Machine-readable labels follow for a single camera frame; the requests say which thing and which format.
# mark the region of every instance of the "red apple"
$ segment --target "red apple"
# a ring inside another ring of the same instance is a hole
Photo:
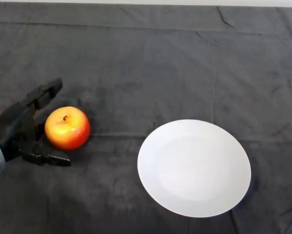
[[[90,124],[83,111],[72,106],[55,110],[45,123],[48,140],[63,150],[80,147],[88,138]]]

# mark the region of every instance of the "white wall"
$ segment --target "white wall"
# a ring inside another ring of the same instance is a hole
[[[292,7],[292,0],[0,0],[0,1]]]

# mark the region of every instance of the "table surface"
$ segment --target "table surface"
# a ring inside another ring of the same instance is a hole
[[[292,9],[0,3],[0,113],[62,77],[37,118],[72,105],[92,125],[72,166],[17,158],[0,175],[0,234],[292,234]],[[188,218],[137,173],[158,126],[230,132],[252,167],[232,211]]]

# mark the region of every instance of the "plate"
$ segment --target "plate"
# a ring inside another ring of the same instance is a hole
[[[137,161],[140,180],[166,209],[211,217],[237,205],[251,180],[240,143],[224,129],[199,120],[178,120],[155,129]]]

